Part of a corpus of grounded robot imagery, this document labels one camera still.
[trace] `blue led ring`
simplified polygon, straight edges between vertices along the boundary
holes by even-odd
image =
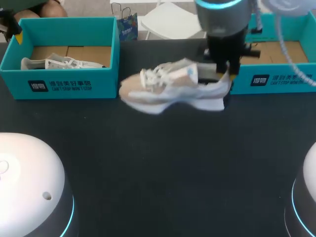
[[[69,226],[70,226],[70,223],[71,223],[71,221],[72,221],[72,219],[73,219],[74,211],[75,211],[75,198],[74,198],[74,196],[73,196],[73,211],[71,212],[71,216],[70,216],[68,225],[66,226],[64,232],[61,234],[60,237],[63,237],[63,236],[65,235],[65,233],[67,232],[67,230],[68,230],[68,228],[69,228]]]
[[[195,0],[197,5],[200,5],[203,8],[207,8],[207,9],[211,9],[211,10],[225,9],[225,8],[234,6],[241,1],[242,0],[233,0],[230,2],[226,2],[226,3],[210,3],[210,2],[205,2],[203,0]]]
[[[293,184],[293,187],[292,187],[292,205],[293,205],[293,209],[294,209],[294,212],[297,216],[297,219],[299,220],[299,222],[301,223],[301,225],[304,227],[304,229],[312,236],[312,237],[315,237],[312,232],[310,232],[309,229],[307,229],[307,227],[304,225],[303,221],[301,220],[301,218],[298,216],[298,213],[296,211],[296,208],[295,208],[295,205],[294,205],[294,197],[293,197],[293,190],[294,190],[294,184]]]

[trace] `sneaker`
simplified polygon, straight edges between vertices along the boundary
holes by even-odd
[[[183,59],[128,77],[121,82],[119,95],[130,107],[148,114],[159,114],[177,102],[199,110],[221,111],[230,88],[228,72],[219,78],[215,64]]]
[[[43,60],[23,58],[21,61],[21,70],[73,68],[105,68],[105,66],[99,63],[80,61],[70,57],[62,57],[56,53],[52,53],[48,58]]]

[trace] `shoelace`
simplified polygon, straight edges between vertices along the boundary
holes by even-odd
[[[157,66],[153,70],[142,69],[140,72],[140,81],[144,88],[150,87],[152,90],[154,87],[161,87],[164,84],[170,84],[170,78],[168,77],[168,72],[170,70],[166,70],[165,66],[170,63],[165,63]]]
[[[66,57],[68,59],[70,59],[69,61],[65,60],[63,63],[68,67],[68,68],[83,68],[83,63],[82,61],[70,58],[70,57]]]

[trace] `black tabletop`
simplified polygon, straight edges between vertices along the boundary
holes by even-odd
[[[200,43],[122,43],[119,78],[197,59]],[[313,93],[244,95],[220,113],[179,104],[151,116],[119,99],[15,101],[0,79],[0,132],[57,152],[80,237],[286,237],[284,204],[316,141],[315,105]]]

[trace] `shoe box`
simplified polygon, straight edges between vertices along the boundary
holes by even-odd
[[[261,50],[260,58],[242,57],[239,75],[231,94],[315,92],[299,79],[282,53],[276,34],[275,16],[262,14],[263,33],[247,35],[253,49]],[[249,28],[256,26],[255,15]],[[316,19],[310,12],[302,17],[282,17],[282,34],[288,53],[298,68],[316,80]]]
[[[21,19],[23,42],[13,37],[0,74],[14,99],[116,98],[119,34],[114,17]],[[106,68],[20,70],[24,57],[51,53],[100,63]]]

